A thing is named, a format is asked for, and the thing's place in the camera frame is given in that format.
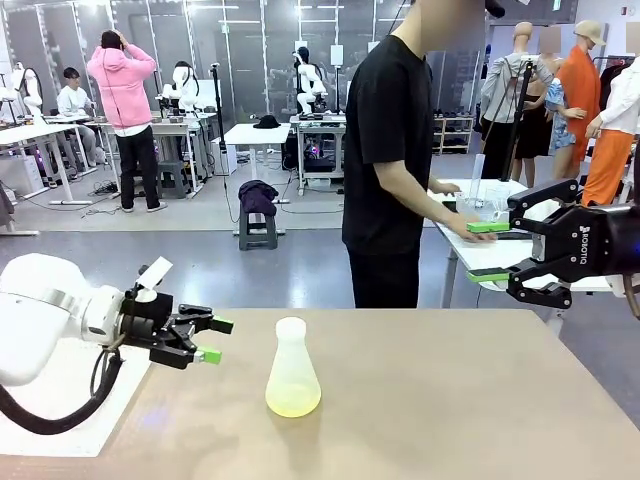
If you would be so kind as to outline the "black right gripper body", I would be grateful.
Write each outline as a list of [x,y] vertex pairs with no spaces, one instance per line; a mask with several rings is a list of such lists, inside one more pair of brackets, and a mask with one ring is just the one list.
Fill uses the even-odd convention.
[[639,208],[558,208],[534,231],[532,264],[562,281],[639,272]]

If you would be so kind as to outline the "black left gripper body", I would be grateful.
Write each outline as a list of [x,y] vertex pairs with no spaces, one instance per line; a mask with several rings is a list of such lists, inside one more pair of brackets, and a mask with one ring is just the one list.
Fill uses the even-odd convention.
[[121,304],[124,344],[147,350],[150,361],[190,361],[191,323],[172,312],[173,297],[158,294],[140,302],[141,291],[126,291]]

